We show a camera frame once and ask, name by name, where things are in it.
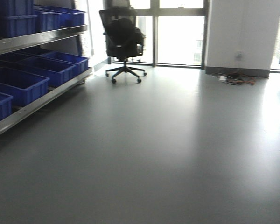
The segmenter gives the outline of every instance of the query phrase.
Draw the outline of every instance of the white wall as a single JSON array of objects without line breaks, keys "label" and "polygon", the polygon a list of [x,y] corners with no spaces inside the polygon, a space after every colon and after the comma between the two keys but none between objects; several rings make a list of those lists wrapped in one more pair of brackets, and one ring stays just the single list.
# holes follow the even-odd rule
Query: white wall
[{"label": "white wall", "polygon": [[280,0],[211,0],[206,66],[269,70],[279,17]]}]

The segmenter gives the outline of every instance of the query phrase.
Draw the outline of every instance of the office chair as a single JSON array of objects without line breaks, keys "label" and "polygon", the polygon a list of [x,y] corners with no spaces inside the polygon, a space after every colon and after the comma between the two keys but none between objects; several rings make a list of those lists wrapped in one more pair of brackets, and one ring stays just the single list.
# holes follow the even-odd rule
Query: office chair
[{"label": "office chair", "polygon": [[110,57],[116,57],[124,63],[123,67],[106,70],[108,77],[109,71],[117,71],[112,76],[112,83],[116,83],[116,76],[122,72],[129,72],[136,76],[137,82],[140,83],[140,77],[134,71],[143,71],[144,69],[127,67],[126,62],[129,57],[143,55],[144,35],[135,26],[136,12],[130,8],[112,7],[99,11],[106,35],[106,52]]}]

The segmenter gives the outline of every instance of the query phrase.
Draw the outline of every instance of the gray floor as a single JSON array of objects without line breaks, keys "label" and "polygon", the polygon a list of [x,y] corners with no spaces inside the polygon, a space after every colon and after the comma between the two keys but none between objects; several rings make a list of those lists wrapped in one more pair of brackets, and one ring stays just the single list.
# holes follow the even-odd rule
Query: gray floor
[{"label": "gray floor", "polygon": [[0,224],[280,224],[280,74],[99,71],[0,136]]}]

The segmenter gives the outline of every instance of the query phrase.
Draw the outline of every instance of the metal frame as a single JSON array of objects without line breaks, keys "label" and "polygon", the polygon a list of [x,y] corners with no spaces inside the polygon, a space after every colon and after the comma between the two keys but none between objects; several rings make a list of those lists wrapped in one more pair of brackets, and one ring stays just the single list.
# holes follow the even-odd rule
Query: metal frame
[{"label": "metal frame", "polygon": [[20,50],[36,45],[59,41],[73,36],[83,34],[87,30],[87,25],[63,28],[48,32],[36,33],[25,36],[18,36],[0,40],[0,54]]},{"label": "metal frame", "polygon": [[36,101],[32,102],[31,104],[19,109],[17,112],[11,114],[7,118],[0,121],[0,135],[3,134],[5,131],[10,129],[11,127],[15,126],[26,117],[30,116],[32,113],[36,112],[52,100],[56,99],[69,89],[73,88],[74,86],[82,83],[90,74],[92,73],[92,69],[89,68],[87,71],[83,72],[82,74],[76,76],[75,78],[71,79],[70,81],[64,83],[63,85],[55,88],[54,90],[50,91],[43,97],[37,99]]}]

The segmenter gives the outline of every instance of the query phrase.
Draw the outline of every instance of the window frame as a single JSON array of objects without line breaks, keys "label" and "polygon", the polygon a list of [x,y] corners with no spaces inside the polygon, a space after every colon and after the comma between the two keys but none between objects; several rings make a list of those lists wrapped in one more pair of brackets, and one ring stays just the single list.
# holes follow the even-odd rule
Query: window frame
[{"label": "window frame", "polygon": [[203,32],[203,47],[201,65],[190,65],[190,68],[205,69],[205,51],[206,51],[206,38],[208,27],[208,14],[209,14],[209,0],[203,0],[203,8],[160,8],[160,0],[150,0],[149,9],[136,9],[137,16],[151,16],[153,21],[153,61],[152,66],[162,66],[157,63],[157,47],[158,47],[158,17],[161,16],[203,16],[204,17],[204,32]]}]

